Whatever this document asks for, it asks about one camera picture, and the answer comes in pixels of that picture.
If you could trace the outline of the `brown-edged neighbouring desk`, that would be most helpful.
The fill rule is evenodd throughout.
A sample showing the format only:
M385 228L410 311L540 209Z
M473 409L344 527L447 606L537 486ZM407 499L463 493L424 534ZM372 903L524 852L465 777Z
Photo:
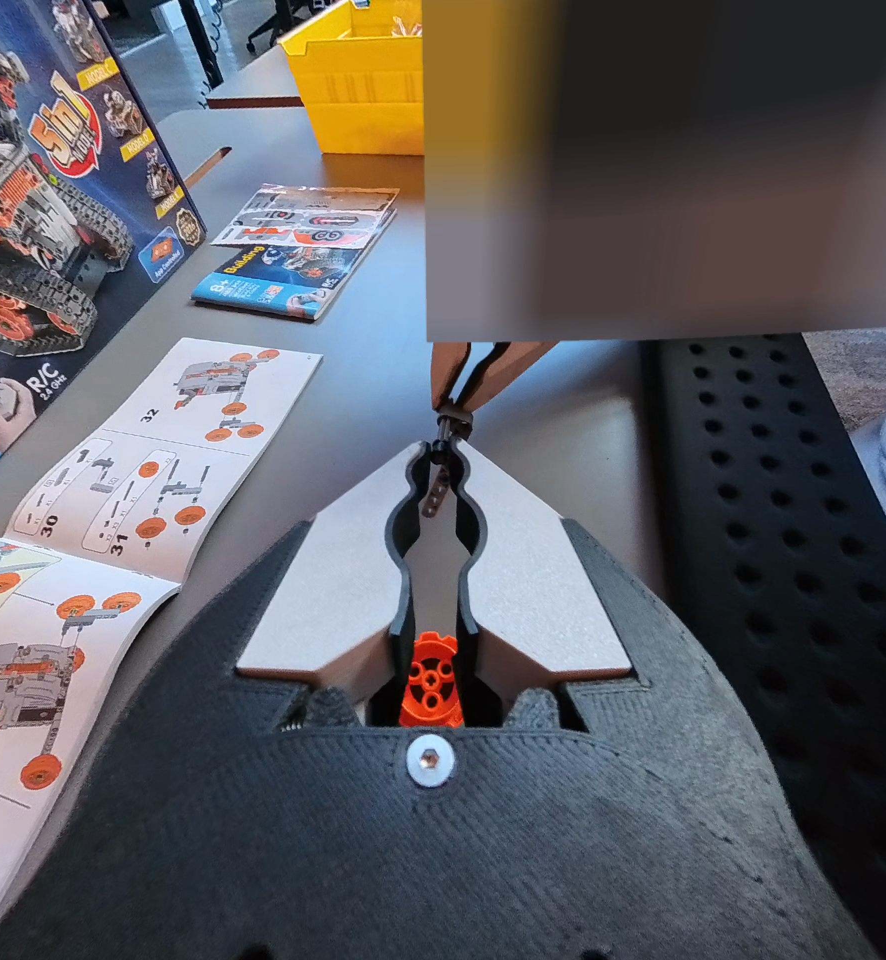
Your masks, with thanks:
M206 100L212 110L304 106L279 43L207 93Z

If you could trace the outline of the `grey beam axle assembly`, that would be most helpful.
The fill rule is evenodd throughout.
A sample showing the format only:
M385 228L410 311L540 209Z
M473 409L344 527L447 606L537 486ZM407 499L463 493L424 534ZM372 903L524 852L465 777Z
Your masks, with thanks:
M430 460L437 465L438 469L422 508L422 517L426 519L437 516L449 490L450 441L467 440L470 437L473 430L473 414L447 401L439 409L437 426L437 438L432 443Z

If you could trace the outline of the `orange toothed sprocket wheel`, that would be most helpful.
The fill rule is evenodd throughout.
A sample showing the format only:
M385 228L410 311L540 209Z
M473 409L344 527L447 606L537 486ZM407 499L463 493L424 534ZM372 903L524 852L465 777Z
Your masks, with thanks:
M417 637L401 703L400 726L456 728L464 724L453 669L457 651L457 639L451 635L425 631Z

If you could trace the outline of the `open building instruction booklet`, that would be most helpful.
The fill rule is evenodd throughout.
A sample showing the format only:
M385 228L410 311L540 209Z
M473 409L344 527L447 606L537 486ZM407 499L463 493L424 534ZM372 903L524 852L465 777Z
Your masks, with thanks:
M0 902L127 650L321 355L184 338L0 537Z

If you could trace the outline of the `black perforated chair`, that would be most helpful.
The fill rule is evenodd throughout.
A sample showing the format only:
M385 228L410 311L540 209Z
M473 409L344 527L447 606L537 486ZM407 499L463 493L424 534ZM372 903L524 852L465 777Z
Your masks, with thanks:
M886 517L801 335L641 352L669 604L886 957Z

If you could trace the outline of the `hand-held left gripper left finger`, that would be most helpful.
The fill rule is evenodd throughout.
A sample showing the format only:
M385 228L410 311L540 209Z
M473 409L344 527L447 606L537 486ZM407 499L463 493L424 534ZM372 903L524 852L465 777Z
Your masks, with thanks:
M405 555L420 535L425 442L360 481L309 525L237 673L337 687L369 702L369 721L397 726L414 644Z

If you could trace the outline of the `grey desk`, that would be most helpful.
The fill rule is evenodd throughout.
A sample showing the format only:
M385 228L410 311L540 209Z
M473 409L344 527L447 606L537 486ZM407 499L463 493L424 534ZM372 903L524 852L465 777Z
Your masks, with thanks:
M182 337L323 355L294 409L221 511L179 595L117 669L89 740L0 901L0 919L59 837L142 679L213 596L291 526L436 434L425 340L424 161L320 154L303 109L189 110L158 122L211 234L264 183L397 187L397 216L315 325L196 306L229 252L204 244L0 459L0 535L27 490L113 413ZM563 342L481 410L471 444L578 521L665 594L635 342Z

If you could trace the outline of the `yellow plastic bin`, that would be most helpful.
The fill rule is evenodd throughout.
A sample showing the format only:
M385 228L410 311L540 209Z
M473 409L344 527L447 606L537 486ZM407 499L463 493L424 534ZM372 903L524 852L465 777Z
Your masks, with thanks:
M424 154L420 1L338 2L280 40L321 152Z

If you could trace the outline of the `blue toy robot box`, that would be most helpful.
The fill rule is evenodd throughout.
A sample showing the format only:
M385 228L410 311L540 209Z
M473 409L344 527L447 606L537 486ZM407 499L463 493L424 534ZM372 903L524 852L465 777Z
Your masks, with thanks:
M93 6L0 1L0 457L205 236Z

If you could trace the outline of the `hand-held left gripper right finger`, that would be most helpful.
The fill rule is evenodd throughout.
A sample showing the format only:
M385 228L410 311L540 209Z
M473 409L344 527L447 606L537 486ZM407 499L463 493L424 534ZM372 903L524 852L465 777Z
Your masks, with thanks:
M463 440L450 443L459 574L456 677L469 726L523 690L624 678L631 661L563 518Z

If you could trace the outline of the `blue booklet and sticker sheet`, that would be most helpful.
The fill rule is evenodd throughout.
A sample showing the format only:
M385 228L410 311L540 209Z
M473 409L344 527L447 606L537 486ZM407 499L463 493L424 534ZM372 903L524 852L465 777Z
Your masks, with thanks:
M197 284L191 299L204 306L248 309L314 322L326 312L395 216L395 210L384 214L360 248L266 244L238 248Z

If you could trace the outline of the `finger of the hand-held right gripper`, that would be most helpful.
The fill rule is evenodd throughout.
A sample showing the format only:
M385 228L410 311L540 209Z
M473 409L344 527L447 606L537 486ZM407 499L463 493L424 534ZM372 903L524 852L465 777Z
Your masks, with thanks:
M451 402L451 391L472 351L470 342L435 342L432 347L430 388L432 408L441 412Z
M455 401L463 410L477 410L517 380L556 342L497 342L473 369Z

